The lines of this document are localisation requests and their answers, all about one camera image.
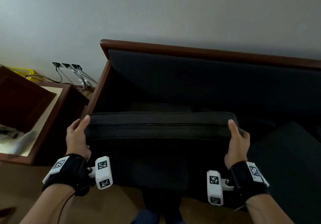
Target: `person's left hand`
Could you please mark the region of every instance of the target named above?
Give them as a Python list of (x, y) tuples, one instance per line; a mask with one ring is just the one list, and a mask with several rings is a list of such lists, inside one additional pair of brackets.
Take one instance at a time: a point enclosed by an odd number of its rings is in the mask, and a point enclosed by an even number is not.
[(77, 119), (67, 128), (67, 154), (78, 154), (83, 156), (87, 161), (91, 156), (91, 151), (89, 149), (89, 145), (86, 145), (86, 136), (85, 136), (85, 128), (90, 122), (90, 116), (87, 115), (81, 121)]

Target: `wall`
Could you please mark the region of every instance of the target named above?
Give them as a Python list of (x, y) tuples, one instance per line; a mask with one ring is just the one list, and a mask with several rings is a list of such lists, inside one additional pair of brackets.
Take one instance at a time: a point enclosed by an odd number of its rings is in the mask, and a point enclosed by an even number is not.
[(100, 39), (321, 59), (321, 0), (0, 0), (0, 63), (98, 79)]

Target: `yellow object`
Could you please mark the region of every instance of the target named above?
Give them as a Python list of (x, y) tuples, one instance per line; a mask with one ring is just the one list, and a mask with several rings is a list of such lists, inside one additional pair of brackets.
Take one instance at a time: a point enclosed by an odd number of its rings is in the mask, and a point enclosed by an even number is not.
[[(11, 68), (13, 72), (15, 72), (16, 74), (19, 74), (22, 77), (25, 77), (26, 75), (39, 75), (37, 72), (35, 72), (32, 69), (27, 69), (27, 68), (14, 68), (14, 67), (8, 67)], [(33, 77), (25, 77), (27, 80), (31, 80), (31, 81), (41, 81), (39, 79), (37, 79), (36, 76)]]

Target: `floor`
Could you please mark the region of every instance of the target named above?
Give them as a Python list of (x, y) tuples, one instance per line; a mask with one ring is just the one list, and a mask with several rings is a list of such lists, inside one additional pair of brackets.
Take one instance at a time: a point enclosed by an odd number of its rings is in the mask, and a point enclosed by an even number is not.
[[(8, 224), (19, 223), (28, 212), (41, 194), (41, 182), (49, 170), (49, 167), (0, 163), (0, 209), (17, 207)], [(67, 223), (128, 224), (142, 208), (144, 204), (141, 191), (138, 189), (118, 185), (106, 190), (94, 187), (85, 197), (74, 199)], [(229, 208), (212, 206), (188, 198), (182, 200), (180, 209), (188, 224), (216, 224), (232, 211)], [(238, 211), (223, 223), (253, 222), (249, 214)]]

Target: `black and white square code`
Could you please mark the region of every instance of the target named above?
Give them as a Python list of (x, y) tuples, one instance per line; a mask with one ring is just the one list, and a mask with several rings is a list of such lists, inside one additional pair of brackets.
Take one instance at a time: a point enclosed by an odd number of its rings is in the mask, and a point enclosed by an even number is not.
[(219, 184), (219, 177), (210, 176), (210, 184)]
[(213, 204), (221, 204), (220, 198), (211, 197), (211, 203)]
[(58, 162), (56, 163), (56, 165), (54, 165), (54, 167), (53, 167), (52, 169), (61, 167), (61, 166), (64, 164), (65, 161), (66, 161), (66, 160), (58, 161)]
[(106, 179), (106, 180), (104, 180), (104, 181), (99, 182), (99, 186), (100, 186), (101, 188), (106, 187), (106, 186), (108, 186), (108, 185), (110, 185), (109, 179)]
[(251, 170), (251, 173), (252, 173), (254, 176), (260, 177), (260, 174), (259, 174), (259, 172), (258, 172), (258, 170), (257, 170), (256, 167), (254, 167), (254, 166), (249, 166), (249, 168), (250, 168), (250, 170)]
[(107, 167), (107, 161), (102, 161), (98, 163), (98, 169), (103, 169)]

